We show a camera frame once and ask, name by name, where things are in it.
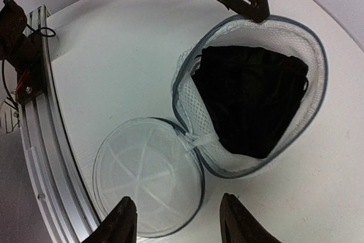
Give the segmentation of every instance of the white tabletop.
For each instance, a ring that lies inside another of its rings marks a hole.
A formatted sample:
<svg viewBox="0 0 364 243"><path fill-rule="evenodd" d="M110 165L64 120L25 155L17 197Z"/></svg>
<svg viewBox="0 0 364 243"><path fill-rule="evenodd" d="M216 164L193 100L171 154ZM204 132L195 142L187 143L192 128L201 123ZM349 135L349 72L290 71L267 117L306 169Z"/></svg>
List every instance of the white tabletop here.
<svg viewBox="0 0 364 243"><path fill-rule="evenodd" d="M364 54L312 0L269 0L272 14L310 27L329 62L324 104L274 169L254 178L208 175L199 214L158 242L221 242L218 207L234 193L283 242L364 242ZM177 59L232 12L214 0L82 0L49 18L61 111L86 186L104 138L135 117L172 118Z"/></svg>

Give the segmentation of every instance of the gray floor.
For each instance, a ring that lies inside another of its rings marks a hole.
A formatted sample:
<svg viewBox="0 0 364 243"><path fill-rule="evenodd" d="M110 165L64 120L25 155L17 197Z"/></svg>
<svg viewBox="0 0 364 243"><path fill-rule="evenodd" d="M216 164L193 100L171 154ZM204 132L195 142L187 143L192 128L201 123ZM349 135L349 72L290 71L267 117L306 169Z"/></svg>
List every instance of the gray floor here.
<svg viewBox="0 0 364 243"><path fill-rule="evenodd" d="M11 86L14 78L11 73L8 77ZM0 100L4 98L0 85ZM0 132L0 242L51 242L28 175L20 130Z"/></svg>

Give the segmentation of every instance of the metal extrusion frame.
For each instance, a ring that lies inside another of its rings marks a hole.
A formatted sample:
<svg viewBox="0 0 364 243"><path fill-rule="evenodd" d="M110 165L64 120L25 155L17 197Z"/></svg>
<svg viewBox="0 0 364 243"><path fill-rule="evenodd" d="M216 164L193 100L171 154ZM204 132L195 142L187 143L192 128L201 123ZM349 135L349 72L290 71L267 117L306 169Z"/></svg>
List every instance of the metal extrusion frame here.
<svg viewBox="0 0 364 243"><path fill-rule="evenodd" d="M46 27L49 16L45 6L39 7L27 16L28 24L34 29ZM57 38L42 39L47 91L19 110L24 153L53 242L77 243L85 240L100 221L83 185L60 113L48 44L49 39Z"/></svg>

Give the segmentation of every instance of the screw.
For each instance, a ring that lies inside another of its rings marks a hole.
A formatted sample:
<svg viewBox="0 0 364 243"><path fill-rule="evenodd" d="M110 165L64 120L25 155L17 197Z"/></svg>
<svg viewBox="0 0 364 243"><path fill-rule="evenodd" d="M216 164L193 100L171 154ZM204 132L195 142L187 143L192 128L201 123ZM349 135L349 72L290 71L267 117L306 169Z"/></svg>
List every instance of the screw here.
<svg viewBox="0 0 364 243"><path fill-rule="evenodd" d="M39 201L43 201L43 200L46 199L46 195L43 194L43 193L40 193L40 194L38 194L38 197L37 198L38 198Z"/></svg>
<svg viewBox="0 0 364 243"><path fill-rule="evenodd" d="M32 89L32 87L27 87L27 88L25 89L25 91L26 91L28 94L30 94L30 93L32 93L33 89Z"/></svg>

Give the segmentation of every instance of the black fabric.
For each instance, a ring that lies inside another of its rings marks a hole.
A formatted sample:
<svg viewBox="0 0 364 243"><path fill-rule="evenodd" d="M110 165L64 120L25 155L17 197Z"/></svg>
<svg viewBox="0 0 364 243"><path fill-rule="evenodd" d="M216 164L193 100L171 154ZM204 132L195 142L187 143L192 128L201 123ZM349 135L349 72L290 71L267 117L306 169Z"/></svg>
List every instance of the black fabric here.
<svg viewBox="0 0 364 243"><path fill-rule="evenodd" d="M263 159L296 114L307 72L302 60L263 48L208 47L192 78L223 147Z"/></svg>

